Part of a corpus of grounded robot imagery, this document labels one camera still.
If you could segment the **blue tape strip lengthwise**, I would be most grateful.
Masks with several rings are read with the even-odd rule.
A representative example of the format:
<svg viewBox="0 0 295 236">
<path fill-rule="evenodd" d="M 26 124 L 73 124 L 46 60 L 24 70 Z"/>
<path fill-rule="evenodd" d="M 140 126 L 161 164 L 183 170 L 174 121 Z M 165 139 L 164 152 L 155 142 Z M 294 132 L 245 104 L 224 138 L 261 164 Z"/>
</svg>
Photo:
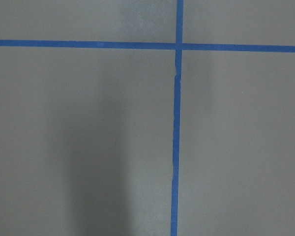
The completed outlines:
<svg viewBox="0 0 295 236">
<path fill-rule="evenodd" d="M 175 79 L 173 108 L 173 176 L 171 192 L 170 235 L 176 236 L 178 229 L 178 189 L 179 189 L 179 150 L 180 150 L 180 108 L 181 108 L 181 72 L 182 72 L 182 39 L 183 39 L 184 1 L 177 1 L 176 40 L 175 40 Z"/>
</svg>

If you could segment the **brown paper table cover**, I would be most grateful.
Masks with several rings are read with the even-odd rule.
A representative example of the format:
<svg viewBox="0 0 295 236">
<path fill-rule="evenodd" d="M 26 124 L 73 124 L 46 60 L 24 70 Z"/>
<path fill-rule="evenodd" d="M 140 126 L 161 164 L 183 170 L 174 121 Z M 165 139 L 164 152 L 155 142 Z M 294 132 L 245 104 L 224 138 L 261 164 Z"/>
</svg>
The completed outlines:
<svg viewBox="0 0 295 236">
<path fill-rule="evenodd" d="M 295 46 L 295 0 L 183 0 L 183 43 Z M 0 0 L 0 39 L 175 43 L 177 0 Z M 0 46 L 0 236 L 170 236 L 175 50 Z M 295 236 L 295 53 L 182 51 L 177 236 Z"/>
</svg>

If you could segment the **blue tape strip crosswise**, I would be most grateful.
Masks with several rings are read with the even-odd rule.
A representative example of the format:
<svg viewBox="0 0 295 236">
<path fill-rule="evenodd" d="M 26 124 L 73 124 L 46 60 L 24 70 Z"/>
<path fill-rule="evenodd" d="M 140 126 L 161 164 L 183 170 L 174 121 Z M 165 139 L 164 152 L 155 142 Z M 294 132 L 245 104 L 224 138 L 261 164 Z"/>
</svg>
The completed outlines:
<svg viewBox="0 0 295 236">
<path fill-rule="evenodd" d="M 62 40 L 9 40 L 0 39 L 5 47 L 55 47 L 55 48 L 100 48 L 100 49 L 145 49 L 183 51 L 235 51 L 295 53 L 295 46 L 241 45 L 241 44 L 194 44 L 153 42 L 107 42 L 107 41 L 62 41 Z"/>
</svg>

